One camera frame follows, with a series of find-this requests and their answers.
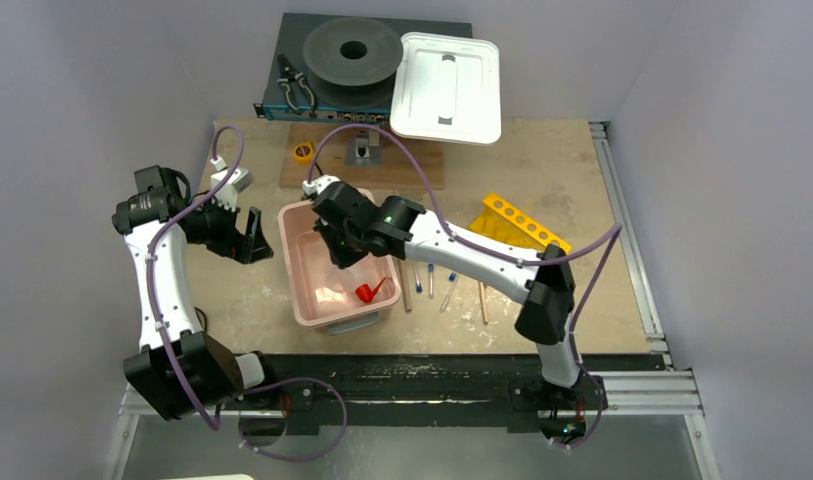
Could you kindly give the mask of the black handled pliers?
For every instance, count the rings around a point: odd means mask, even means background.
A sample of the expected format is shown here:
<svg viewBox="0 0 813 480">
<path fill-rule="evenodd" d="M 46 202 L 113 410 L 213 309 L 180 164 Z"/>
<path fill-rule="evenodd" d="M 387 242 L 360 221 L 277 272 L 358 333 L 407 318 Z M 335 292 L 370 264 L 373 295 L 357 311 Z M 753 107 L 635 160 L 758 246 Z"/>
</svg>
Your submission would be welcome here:
<svg viewBox="0 0 813 480">
<path fill-rule="evenodd" d="M 318 107 L 318 99 L 310 87 L 305 73 L 296 69 L 285 54 L 277 55 L 277 64 L 280 70 L 277 84 L 283 91 L 284 100 L 289 110 L 296 115 L 302 114 L 300 103 L 296 98 L 296 92 L 299 91 L 308 103 L 308 110 L 314 113 Z"/>
</svg>

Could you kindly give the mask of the white plastic bin lid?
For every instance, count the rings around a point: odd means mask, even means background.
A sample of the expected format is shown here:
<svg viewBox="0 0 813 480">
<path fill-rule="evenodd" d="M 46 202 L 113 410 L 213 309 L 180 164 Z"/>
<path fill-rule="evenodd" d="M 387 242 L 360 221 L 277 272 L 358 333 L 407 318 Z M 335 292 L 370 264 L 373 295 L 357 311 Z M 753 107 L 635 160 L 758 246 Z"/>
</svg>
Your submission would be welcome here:
<svg viewBox="0 0 813 480">
<path fill-rule="evenodd" d="M 493 145 L 502 135 L 499 48 L 481 39 L 401 36 L 389 123 L 400 137 Z"/>
</svg>

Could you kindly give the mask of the thin wooden stick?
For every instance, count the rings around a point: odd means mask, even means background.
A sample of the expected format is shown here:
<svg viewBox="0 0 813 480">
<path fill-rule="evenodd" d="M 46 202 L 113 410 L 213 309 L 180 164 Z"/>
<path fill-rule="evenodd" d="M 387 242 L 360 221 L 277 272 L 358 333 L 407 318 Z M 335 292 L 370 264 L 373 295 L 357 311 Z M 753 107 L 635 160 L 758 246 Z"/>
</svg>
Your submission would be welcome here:
<svg viewBox="0 0 813 480">
<path fill-rule="evenodd" d="M 481 315 L 483 325 L 488 325 L 490 322 L 489 318 L 489 310 L 488 310 L 488 303 L 487 303 L 487 288 L 483 282 L 478 282 L 479 288 L 479 299 L 480 299 L 480 307 L 481 307 Z"/>
</svg>

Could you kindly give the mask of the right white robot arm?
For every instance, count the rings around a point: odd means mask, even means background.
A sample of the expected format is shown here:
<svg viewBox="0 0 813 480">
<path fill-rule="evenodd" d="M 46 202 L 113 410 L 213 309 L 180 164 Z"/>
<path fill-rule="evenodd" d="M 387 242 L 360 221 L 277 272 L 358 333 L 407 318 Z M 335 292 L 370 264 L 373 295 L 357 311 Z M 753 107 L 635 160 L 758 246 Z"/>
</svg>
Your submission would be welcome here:
<svg viewBox="0 0 813 480">
<path fill-rule="evenodd" d="M 546 399 L 566 407 L 581 396 L 581 370 L 566 327 L 575 281 L 561 248 L 506 245 L 444 223 L 399 196 L 377 205 L 331 175 L 305 181 L 302 189 L 318 217 L 313 229 L 335 266 L 346 269 L 368 255 L 393 257 L 442 266 L 501 292 L 521 307 L 514 328 L 536 345 Z"/>
</svg>

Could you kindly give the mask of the dark network switch box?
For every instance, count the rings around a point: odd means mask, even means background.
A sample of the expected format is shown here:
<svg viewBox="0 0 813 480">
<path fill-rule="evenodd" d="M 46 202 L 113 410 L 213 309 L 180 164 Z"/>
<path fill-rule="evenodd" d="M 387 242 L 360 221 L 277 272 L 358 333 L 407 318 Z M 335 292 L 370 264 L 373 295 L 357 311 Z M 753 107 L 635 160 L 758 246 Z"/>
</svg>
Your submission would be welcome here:
<svg viewBox="0 0 813 480">
<path fill-rule="evenodd" d="M 260 119 L 318 123 L 389 121 L 401 37 L 429 33 L 470 38 L 470 23 L 285 13 Z"/>
</svg>

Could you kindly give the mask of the yellow tape measure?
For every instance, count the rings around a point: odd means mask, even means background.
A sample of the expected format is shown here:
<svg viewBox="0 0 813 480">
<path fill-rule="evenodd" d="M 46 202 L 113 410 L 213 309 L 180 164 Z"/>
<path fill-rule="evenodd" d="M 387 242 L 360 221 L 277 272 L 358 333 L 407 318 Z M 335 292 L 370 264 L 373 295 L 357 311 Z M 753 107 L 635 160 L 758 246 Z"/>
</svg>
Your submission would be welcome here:
<svg viewBox="0 0 813 480">
<path fill-rule="evenodd" d="M 303 142 L 294 146 L 292 156 L 296 163 L 308 165 L 315 156 L 315 146 L 312 142 Z"/>
</svg>

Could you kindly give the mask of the yellow test tube rack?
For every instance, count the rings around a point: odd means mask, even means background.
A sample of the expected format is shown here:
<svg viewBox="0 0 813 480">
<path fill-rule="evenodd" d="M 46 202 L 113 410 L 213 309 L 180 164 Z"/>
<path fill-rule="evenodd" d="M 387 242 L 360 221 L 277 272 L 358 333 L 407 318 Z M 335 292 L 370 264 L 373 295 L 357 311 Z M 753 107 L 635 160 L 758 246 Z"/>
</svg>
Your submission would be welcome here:
<svg viewBox="0 0 813 480">
<path fill-rule="evenodd" d="M 482 204 L 483 212 L 469 225 L 472 232 L 515 247 L 543 251 L 556 245 L 565 253 L 572 251 L 569 243 L 496 193 Z"/>
</svg>

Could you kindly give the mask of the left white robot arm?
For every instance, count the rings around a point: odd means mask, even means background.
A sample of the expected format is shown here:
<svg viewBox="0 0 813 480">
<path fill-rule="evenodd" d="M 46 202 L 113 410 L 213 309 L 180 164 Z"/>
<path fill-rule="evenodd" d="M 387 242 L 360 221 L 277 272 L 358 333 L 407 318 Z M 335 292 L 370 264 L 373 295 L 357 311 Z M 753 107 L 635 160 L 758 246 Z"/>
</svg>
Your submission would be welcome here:
<svg viewBox="0 0 813 480">
<path fill-rule="evenodd" d="M 240 264 L 269 259 L 273 250 L 250 209 L 245 231 L 236 227 L 238 195 L 252 183 L 245 168 L 219 165 L 212 198 L 194 194 L 179 171 L 152 166 L 134 174 L 137 192 L 112 216 L 131 255 L 141 302 L 138 354 L 123 362 L 128 383 L 164 419 L 242 397 L 266 409 L 279 399 L 280 382 L 266 373 L 260 354 L 236 354 L 209 336 L 189 294 L 186 250 L 199 244 Z"/>
</svg>

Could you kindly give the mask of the blue capped test tube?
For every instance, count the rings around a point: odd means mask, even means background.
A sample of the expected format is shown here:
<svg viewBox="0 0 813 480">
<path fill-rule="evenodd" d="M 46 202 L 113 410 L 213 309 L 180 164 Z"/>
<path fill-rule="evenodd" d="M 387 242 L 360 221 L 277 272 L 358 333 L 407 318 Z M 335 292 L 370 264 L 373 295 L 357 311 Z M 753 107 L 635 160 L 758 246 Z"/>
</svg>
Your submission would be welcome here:
<svg viewBox="0 0 813 480">
<path fill-rule="evenodd" d="M 418 294 L 421 294 L 423 292 L 423 284 L 420 277 L 419 265 L 417 263 L 413 265 L 413 274 L 415 279 L 415 291 Z"/>
</svg>

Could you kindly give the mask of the red capped wash bottle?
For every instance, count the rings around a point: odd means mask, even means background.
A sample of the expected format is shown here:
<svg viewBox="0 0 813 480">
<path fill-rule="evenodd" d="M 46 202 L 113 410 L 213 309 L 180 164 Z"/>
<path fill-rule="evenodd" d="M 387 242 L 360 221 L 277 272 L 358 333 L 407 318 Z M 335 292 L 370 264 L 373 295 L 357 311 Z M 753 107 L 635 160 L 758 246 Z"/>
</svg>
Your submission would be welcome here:
<svg viewBox="0 0 813 480">
<path fill-rule="evenodd" d="M 339 271 L 339 282 L 350 300 L 369 305 L 375 301 L 382 287 L 390 280 L 389 276 L 376 275 L 359 265 Z"/>
</svg>

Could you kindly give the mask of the pink plastic bin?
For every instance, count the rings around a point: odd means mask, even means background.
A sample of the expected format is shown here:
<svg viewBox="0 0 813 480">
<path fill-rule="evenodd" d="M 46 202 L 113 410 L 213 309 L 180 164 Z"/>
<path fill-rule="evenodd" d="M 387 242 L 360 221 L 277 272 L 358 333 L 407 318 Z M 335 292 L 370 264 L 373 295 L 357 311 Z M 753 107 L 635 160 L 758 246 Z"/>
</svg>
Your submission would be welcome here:
<svg viewBox="0 0 813 480">
<path fill-rule="evenodd" d="M 295 320 L 303 327 L 326 330 L 332 323 L 372 312 L 379 312 L 382 320 L 402 295 L 393 260 L 369 255 L 354 264 L 390 280 L 373 303 L 350 300 L 339 282 L 341 269 L 333 265 L 324 240 L 313 230 L 316 219 L 309 201 L 289 204 L 278 213 Z"/>
</svg>

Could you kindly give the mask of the thick wooden dowel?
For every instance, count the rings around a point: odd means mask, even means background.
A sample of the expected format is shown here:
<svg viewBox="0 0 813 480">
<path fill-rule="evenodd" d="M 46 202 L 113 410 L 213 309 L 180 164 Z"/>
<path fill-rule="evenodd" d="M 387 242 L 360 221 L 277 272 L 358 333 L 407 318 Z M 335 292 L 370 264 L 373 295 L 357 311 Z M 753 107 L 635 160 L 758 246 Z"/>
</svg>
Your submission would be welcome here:
<svg viewBox="0 0 813 480">
<path fill-rule="evenodd" d="M 402 290 L 402 301 L 403 301 L 404 311 L 406 313 L 411 313 L 412 310 L 413 310 L 413 304 L 412 304 L 412 299 L 411 299 L 411 293 L 410 293 L 410 288 L 409 288 L 409 282 L 408 282 L 408 275 L 407 275 L 406 267 L 404 266 L 404 262 L 402 260 L 397 260 L 396 266 L 397 266 L 400 286 L 401 286 L 401 290 Z"/>
</svg>

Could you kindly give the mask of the grey filament spool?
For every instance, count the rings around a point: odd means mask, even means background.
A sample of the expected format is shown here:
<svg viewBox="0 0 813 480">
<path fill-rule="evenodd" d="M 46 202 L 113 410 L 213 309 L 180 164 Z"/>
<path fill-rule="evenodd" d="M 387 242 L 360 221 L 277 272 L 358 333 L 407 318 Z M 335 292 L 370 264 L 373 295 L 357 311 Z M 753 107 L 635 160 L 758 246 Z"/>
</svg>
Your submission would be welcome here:
<svg viewBox="0 0 813 480">
<path fill-rule="evenodd" d="M 312 89 L 322 102 L 351 111 L 390 106 L 403 54 L 392 27 L 365 17 L 328 20 L 303 45 Z"/>
</svg>

